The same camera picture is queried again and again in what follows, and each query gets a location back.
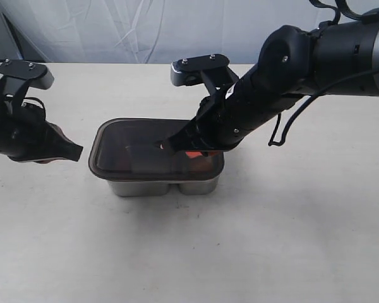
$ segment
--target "translucent plastic lid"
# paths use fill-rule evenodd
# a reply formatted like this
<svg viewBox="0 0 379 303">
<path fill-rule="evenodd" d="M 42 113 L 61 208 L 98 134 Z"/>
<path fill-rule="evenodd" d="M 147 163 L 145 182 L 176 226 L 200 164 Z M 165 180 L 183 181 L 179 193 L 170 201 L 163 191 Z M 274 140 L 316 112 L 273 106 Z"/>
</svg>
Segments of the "translucent plastic lid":
<svg viewBox="0 0 379 303">
<path fill-rule="evenodd" d="M 109 181 L 204 181 L 223 169 L 223 153 L 190 158 L 170 155 L 155 143 L 179 131 L 188 121 L 114 119 L 99 128 L 89 158 L 90 170 Z"/>
</svg>

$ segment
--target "white fabric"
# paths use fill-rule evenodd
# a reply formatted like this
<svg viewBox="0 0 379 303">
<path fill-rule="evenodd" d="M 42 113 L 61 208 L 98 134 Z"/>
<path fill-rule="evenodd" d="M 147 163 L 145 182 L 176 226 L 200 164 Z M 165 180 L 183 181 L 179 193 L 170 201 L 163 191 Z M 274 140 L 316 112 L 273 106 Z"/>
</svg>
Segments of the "white fabric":
<svg viewBox="0 0 379 303">
<path fill-rule="evenodd" d="M 359 13 L 379 0 L 349 0 Z M 283 24 L 311 30 L 332 18 L 308 0 L 0 0 L 48 61 L 171 62 L 219 52 L 253 63 Z"/>
</svg>

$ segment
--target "white backdrop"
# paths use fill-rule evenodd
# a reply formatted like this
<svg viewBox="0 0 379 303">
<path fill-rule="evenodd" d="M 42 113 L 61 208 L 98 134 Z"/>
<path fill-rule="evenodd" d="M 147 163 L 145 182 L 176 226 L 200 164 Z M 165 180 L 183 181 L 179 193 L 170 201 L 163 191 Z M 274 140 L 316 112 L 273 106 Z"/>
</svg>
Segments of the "white backdrop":
<svg viewBox="0 0 379 303">
<path fill-rule="evenodd" d="M 348 0 L 363 13 L 379 0 Z M 166 63 L 213 52 L 253 63 L 283 24 L 311 30 L 332 18 L 308 0 L 0 0 L 48 61 Z"/>
</svg>

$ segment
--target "metal container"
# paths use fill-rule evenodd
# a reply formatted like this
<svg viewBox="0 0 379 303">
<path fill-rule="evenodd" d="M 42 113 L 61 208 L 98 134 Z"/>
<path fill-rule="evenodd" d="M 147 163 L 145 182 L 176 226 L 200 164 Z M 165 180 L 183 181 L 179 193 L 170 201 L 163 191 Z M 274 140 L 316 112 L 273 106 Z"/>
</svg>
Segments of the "metal container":
<svg viewBox="0 0 379 303">
<path fill-rule="evenodd" d="M 122 197 L 162 196 L 177 184 L 183 194 L 208 194 L 224 167 L 223 153 L 189 157 L 170 155 L 157 142 L 179 131 L 188 121 L 165 119 L 110 120 L 99 128 L 88 166 Z"/>
</svg>

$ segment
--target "table surface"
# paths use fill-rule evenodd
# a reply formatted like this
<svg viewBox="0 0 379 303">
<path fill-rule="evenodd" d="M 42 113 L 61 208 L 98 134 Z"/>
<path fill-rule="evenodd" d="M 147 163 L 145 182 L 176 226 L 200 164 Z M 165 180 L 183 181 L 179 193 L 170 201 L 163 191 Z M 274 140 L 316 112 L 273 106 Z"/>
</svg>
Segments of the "table surface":
<svg viewBox="0 0 379 303">
<path fill-rule="evenodd" d="M 85 149 L 0 155 L 0 302 L 379 303 L 379 98 L 322 97 L 282 148 L 270 121 L 208 196 L 118 198 L 88 169 L 98 127 L 190 119 L 206 89 L 173 87 L 168 65 L 48 65 L 29 95 Z"/>
</svg>

